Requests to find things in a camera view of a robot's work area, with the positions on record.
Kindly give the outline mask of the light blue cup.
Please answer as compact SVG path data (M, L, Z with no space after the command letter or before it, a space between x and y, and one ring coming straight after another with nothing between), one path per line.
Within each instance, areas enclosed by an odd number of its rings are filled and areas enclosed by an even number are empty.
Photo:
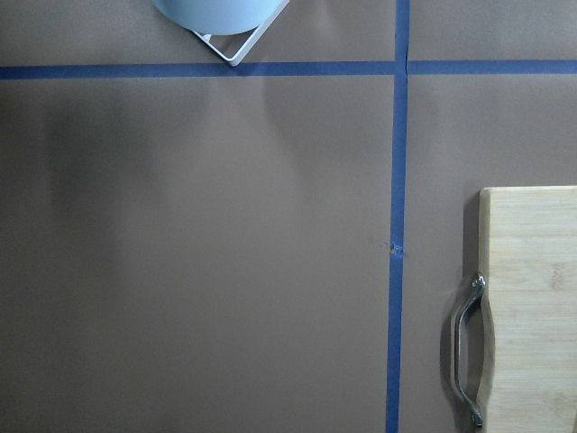
M154 0L169 20L203 34L248 32L270 18L281 5L276 0Z

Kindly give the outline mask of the bamboo cutting board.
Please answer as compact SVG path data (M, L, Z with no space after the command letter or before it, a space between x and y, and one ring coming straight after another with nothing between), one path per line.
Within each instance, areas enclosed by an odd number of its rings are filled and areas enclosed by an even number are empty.
M485 432L576 430L576 188L480 193Z

